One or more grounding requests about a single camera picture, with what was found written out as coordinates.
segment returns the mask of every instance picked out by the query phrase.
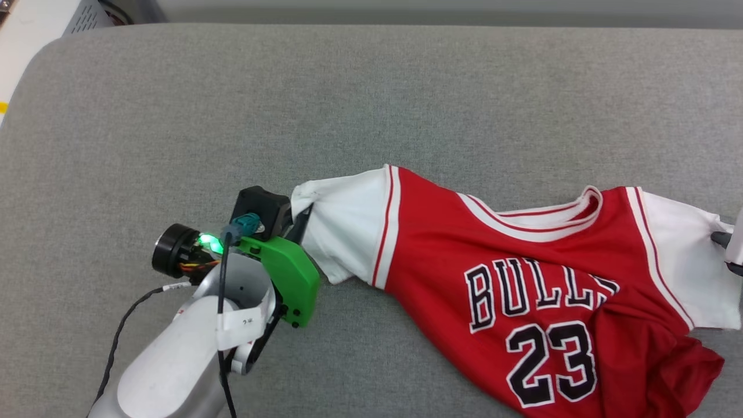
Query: black cable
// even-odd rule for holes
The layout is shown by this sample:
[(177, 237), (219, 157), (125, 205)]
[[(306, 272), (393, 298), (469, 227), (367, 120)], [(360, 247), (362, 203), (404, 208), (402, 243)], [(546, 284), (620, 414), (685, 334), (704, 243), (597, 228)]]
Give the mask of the black cable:
[[(227, 232), (224, 235), (224, 250), (222, 251), (222, 262), (219, 266), (218, 315), (221, 315), (224, 310), (224, 284), (227, 282), (227, 255), (230, 253), (230, 242), (232, 242), (232, 234)], [(230, 383), (227, 381), (227, 364), (224, 361), (224, 354), (221, 350), (217, 350), (217, 359), (219, 360), (219, 381), (222, 383), (222, 389), (224, 389), (224, 397), (227, 398), (227, 407), (230, 409), (230, 416), (237, 418), (235, 404), (232, 401), (232, 394), (230, 392)]]
[(94, 404), (103, 395), (103, 391), (106, 389), (106, 385), (108, 384), (108, 378), (111, 377), (111, 368), (114, 366), (114, 353), (116, 352), (116, 346), (119, 345), (119, 335), (121, 334), (121, 330), (124, 329), (124, 323), (126, 322), (126, 319), (129, 318), (132, 312), (134, 312), (134, 308), (136, 308), (137, 305), (149, 299), (149, 297), (154, 295), (155, 293), (161, 292), (164, 292), (162, 287), (158, 287), (157, 289), (153, 289), (147, 292), (146, 295), (134, 302), (134, 305), (132, 305), (132, 307), (129, 308), (128, 311), (126, 311), (124, 317), (121, 318), (119, 328), (116, 330), (116, 335), (114, 335), (114, 343), (111, 345), (111, 351), (108, 353), (108, 363), (106, 363), (106, 370), (103, 372), (103, 380), (98, 387), (98, 394), (95, 396), (95, 400), (93, 401)]
[(98, 0), (98, 2), (108, 7), (109, 9), (113, 10), (114, 12), (119, 13), (121, 17), (123, 17), (124, 20), (126, 20), (127, 25), (134, 24), (134, 21), (132, 20), (132, 18), (128, 14), (126, 14), (126, 12), (121, 7), (118, 7), (117, 5), (111, 3), (108, 0)]

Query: green led light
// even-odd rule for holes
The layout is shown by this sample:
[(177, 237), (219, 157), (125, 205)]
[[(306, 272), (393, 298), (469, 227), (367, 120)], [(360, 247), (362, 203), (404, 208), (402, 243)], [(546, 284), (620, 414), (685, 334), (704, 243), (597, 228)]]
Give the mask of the green led light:
[(208, 247), (212, 252), (217, 254), (222, 254), (222, 251), (224, 251), (222, 244), (219, 242), (219, 238), (213, 235), (202, 234), (198, 238), (198, 243), (201, 244), (202, 247)]

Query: jersey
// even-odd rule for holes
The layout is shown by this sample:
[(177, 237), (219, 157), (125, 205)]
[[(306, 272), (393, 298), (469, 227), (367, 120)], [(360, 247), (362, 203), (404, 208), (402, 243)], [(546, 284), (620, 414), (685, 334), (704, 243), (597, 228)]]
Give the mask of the jersey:
[(687, 336), (739, 329), (718, 216), (639, 187), (495, 212), (385, 166), (310, 181), (305, 250), (332, 283), (393, 295), (483, 391), (526, 417), (685, 417), (723, 359)]

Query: number 23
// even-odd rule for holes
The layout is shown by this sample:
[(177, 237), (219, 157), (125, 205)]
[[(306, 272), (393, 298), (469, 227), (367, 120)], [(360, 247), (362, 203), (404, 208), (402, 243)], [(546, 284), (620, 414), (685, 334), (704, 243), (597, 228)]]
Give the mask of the number 23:
[(580, 371), (582, 378), (576, 382), (571, 376), (556, 375), (557, 391), (568, 401), (578, 402), (594, 392), (597, 381), (591, 338), (583, 322), (553, 324), (546, 332), (539, 325), (530, 324), (514, 329), (508, 336), (509, 353), (521, 353), (527, 345), (531, 346), (506, 378), (523, 408), (555, 402), (552, 376), (535, 375), (549, 357), (547, 343), (553, 350), (566, 351), (568, 341), (575, 342), (576, 349), (562, 355), (565, 366), (570, 372)]

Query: white stripe trim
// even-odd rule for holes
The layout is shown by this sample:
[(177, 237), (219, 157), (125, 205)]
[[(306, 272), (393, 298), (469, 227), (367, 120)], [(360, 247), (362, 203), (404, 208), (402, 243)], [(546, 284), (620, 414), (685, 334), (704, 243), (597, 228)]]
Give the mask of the white stripe trim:
[[(692, 330), (694, 329), (694, 323), (692, 319), (689, 318), (689, 316), (684, 311), (684, 308), (681, 307), (681, 305), (673, 297), (671, 291), (668, 289), (668, 286), (666, 286), (661, 273), (658, 271), (658, 256), (655, 253), (652, 236), (650, 234), (650, 231), (648, 231), (645, 223), (648, 216), (647, 206), (645, 206), (642, 200), (638, 201), (637, 192), (635, 192), (635, 190), (637, 190), (637, 192), (640, 192), (640, 196), (643, 195), (643, 191), (639, 187), (625, 187), (627, 199), (629, 200), (629, 207), (632, 209), (632, 214), (635, 217), (635, 224), (637, 224), (637, 229), (640, 231), (640, 236), (642, 237), (643, 244), (645, 245), (645, 254), (647, 254), (647, 263), (650, 277), (652, 278), (655, 287), (658, 289), (661, 295), (663, 295), (663, 298), (666, 299), (666, 302), (668, 302), (668, 304), (678, 313), (681, 319), (684, 320), (684, 322), (689, 327), (689, 330)], [(645, 208), (645, 218), (643, 218), (643, 211), (641, 208)]]
[[(482, 200), (476, 198), (475, 196), (465, 195), (462, 193), (457, 194), (459, 195), (459, 198), (462, 200), (465, 206), (467, 206), (467, 209), (469, 209), (470, 212), (472, 212), (472, 214), (480, 220), (480, 222), (500, 232), (501, 234), (530, 242), (556, 241), (558, 239), (575, 234), (576, 232), (583, 231), (596, 222), (596, 219), (598, 219), (599, 213), (601, 212), (601, 207), (603, 206), (603, 196), (601, 195), (601, 192), (596, 187), (588, 186), (583, 191), (581, 197), (576, 200), (576, 202), (579, 202), (578, 207), (581, 208), (581, 211), (585, 210), (585, 208), (588, 207), (588, 203), (590, 202), (591, 198), (595, 198), (597, 200), (596, 210), (594, 210), (594, 212), (588, 215), (586, 218), (565, 221), (564, 212), (561, 212), (558, 214), (563, 214), (562, 216), (560, 216), (563, 219), (561, 219), (559, 222), (545, 223), (543, 225), (534, 225), (533, 222), (525, 222), (526, 225), (518, 225), (513, 222), (512, 219), (500, 216), (499, 213), (490, 209)], [(554, 214), (551, 213), (549, 215), (549, 217), (544, 217), (543, 215), (534, 216), (542, 216), (542, 220), (554, 220)], [(521, 229), (517, 228), (527, 228), (529, 229), (529, 231), (522, 231)]]
[(387, 212), (387, 235), (384, 238), (384, 247), (381, 248), (379, 269), (377, 270), (376, 287), (384, 290), (387, 284), (389, 267), (392, 264), (392, 256), (398, 243), (398, 231), (400, 230), (400, 171), (396, 166), (391, 166), (392, 177), (389, 179), (392, 188), (392, 200)]

